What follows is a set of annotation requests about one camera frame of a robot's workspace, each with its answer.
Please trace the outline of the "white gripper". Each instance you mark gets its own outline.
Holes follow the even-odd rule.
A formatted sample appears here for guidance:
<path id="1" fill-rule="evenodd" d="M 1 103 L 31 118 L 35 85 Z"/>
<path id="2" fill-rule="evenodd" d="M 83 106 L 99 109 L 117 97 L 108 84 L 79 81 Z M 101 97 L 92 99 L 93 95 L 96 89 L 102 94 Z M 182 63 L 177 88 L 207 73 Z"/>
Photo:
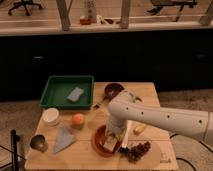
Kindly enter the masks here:
<path id="1" fill-rule="evenodd" d="M 126 148 L 128 143 L 128 136 L 131 128 L 131 121 L 113 121 L 108 120 L 106 123 L 105 136 L 114 137 L 117 142 L 121 143 L 121 147 Z"/>

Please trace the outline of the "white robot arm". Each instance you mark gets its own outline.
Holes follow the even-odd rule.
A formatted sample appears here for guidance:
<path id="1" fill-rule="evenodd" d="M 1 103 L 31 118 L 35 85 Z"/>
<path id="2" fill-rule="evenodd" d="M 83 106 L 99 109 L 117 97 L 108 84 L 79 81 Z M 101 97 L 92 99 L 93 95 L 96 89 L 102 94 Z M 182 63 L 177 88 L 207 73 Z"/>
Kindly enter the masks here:
<path id="1" fill-rule="evenodd" d="M 106 132 L 119 135 L 136 121 L 213 145 L 213 112 L 145 106 L 123 90 L 108 104 Z"/>

